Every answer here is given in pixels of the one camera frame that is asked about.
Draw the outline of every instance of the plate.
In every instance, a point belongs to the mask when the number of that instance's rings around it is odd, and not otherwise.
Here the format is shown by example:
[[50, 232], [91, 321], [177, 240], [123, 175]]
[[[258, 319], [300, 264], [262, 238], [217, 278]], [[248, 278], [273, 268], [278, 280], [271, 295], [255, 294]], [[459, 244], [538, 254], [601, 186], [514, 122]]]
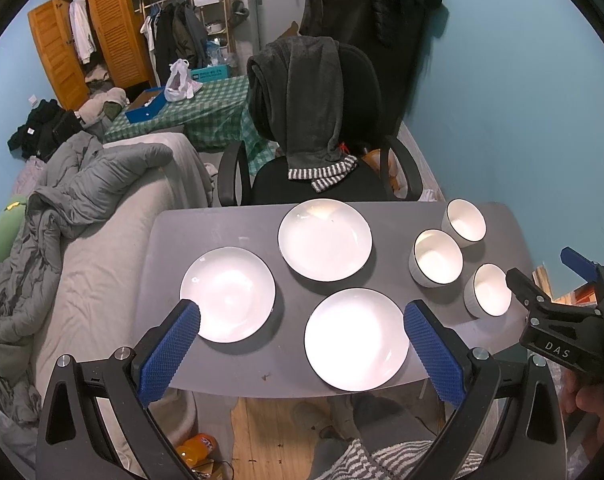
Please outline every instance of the plate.
[[360, 270], [371, 254], [371, 229], [350, 205], [316, 198], [296, 205], [282, 220], [279, 252], [302, 276], [336, 282]]
[[239, 247], [210, 251], [187, 270], [179, 290], [182, 300], [197, 303], [199, 335], [232, 343], [258, 331], [273, 310], [275, 281], [267, 265]]
[[306, 356], [326, 383], [349, 392], [386, 383], [409, 351], [402, 311], [384, 294], [348, 288], [320, 303], [304, 333]]

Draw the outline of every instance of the door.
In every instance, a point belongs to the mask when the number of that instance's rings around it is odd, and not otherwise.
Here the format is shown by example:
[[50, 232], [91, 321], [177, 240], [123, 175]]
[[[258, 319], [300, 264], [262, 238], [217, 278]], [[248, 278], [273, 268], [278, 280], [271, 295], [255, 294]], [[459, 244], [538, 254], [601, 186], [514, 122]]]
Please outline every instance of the door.
[[75, 54], [70, 28], [61, 18], [64, 13], [68, 16], [68, 5], [61, 0], [50, 0], [28, 13], [28, 23], [59, 104], [66, 110], [77, 110], [88, 99], [88, 87]]
[[128, 88], [148, 81], [142, 35], [133, 26], [131, 0], [87, 0], [108, 73], [115, 86]]
[[277, 40], [293, 22], [300, 25], [306, 0], [253, 0], [257, 16], [259, 47]]

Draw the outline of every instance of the chair armrest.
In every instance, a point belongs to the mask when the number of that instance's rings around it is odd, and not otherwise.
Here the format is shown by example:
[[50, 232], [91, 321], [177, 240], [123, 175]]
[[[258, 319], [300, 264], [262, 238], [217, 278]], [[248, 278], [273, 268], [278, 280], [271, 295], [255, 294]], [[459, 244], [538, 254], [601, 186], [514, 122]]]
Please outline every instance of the chair armrest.
[[[400, 169], [404, 172], [406, 177], [406, 197], [398, 198], [393, 193], [391, 187], [391, 181], [389, 179], [388, 172], [388, 155], [389, 150], [392, 150], [397, 157], [400, 164]], [[382, 149], [380, 152], [380, 178], [382, 179], [382, 185], [386, 190], [386, 195], [389, 200], [404, 200], [407, 202], [416, 202], [421, 197], [424, 186], [421, 180], [421, 174], [419, 174], [418, 165], [415, 164], [413, 155], [406, 149], [406, 146], [402, 144], [400, 139], [392, 136], [384, 136], [382, 139]]]
[[249, 160], [246, 156], [246, 145], [243, 140], [234, 140], [224, 150], [217, 174], [217, 194], [222, 206], [238, 205], [235, 195], [235, 179], [237, 167], [240, 168], [242, 183], [242, 199], [239, 205], [251, 203], [251, 178], [249, 176]]

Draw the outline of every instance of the black chair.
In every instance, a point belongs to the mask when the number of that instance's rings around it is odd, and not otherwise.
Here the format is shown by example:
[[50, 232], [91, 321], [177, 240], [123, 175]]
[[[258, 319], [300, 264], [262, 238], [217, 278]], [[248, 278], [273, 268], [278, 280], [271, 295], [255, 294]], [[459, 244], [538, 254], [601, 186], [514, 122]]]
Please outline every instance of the black chair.
[[[339, 44], [339, 62], [344, 84], [344, 104], [340, 140], [348, 146], [359, 140], [375, 139], [381, 110], [381, 92], [372, 63], [360, 49], [345, 43]], [[249, 111], [255, 127], [262, 137], [274, 140], [266, 118], [261, 95], [249, 99]], [[289, 180], [285, 156], [266, 163], [251, 187], [246, 147], [243, 140], [230, 143], [220, 162], [217, 189], [222, 206], [238, 205], [235, 192], [236, 170], [240, 170], [242, 197], [239, 205], [291, 204], [313, 198], [333, 198], [343, 202], [386, 202], [389, 200], [416, 201], [422, 193], [419, 169], [406, 147], [396, 137], [378, 139], [381, 149], [380, 175], [364, 161], [341, 182], [317, 193], [309, 181]], [[392, 150], [403, 171], [408, 190], [405, 198], [397, 198], [389, 181], [388, 155]]]

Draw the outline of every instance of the gray table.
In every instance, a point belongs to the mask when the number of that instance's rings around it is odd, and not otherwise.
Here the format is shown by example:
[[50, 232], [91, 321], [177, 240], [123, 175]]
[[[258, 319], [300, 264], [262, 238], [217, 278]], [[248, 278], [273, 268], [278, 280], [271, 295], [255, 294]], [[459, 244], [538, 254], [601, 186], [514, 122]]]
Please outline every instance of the gray table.
[[[237, 246], [257, 254], [275, 278], [275, 305], [254, 335], [231, 344], [198, 337], [171, 386], [232, 397], [318, 397], [341, 394], [313, 371], [304, 352], [304, 329], [313, 309], [333, 292], [373, 288], [404, 308], [422, 298], [439, 320], [456, 329], [470, 347], [492, 353], [516, 343], [526, 310], [515, 298], [501, 317], [474, 320], [464, 308], [464, 283], [483, 263], [504, 270], [517, 267], [530, 275], [532, 264], [522, 232], [509, 209], [498, 203], [479, 208], [486, 218], [483, 241], [464, 249], [464, 269], [454, 283], [421, 288], [408, 269], [411, 245], [419, 232], [438, 228], [445, 204], [437, 202], [352, 203], [371, 227], [373, 250], [353, 276], [333, 283], [303, 278], [287, 266], [277, 246], [277, 230], [292, 205], [244, 206], [168, 211], [150, 234], [134, 324], [135, 340], [159, 325], [179, 301], [179, 287], [189, 266], [207, 251]], [[383, 387], [425, 378], [411, 348], [399, 372]]]

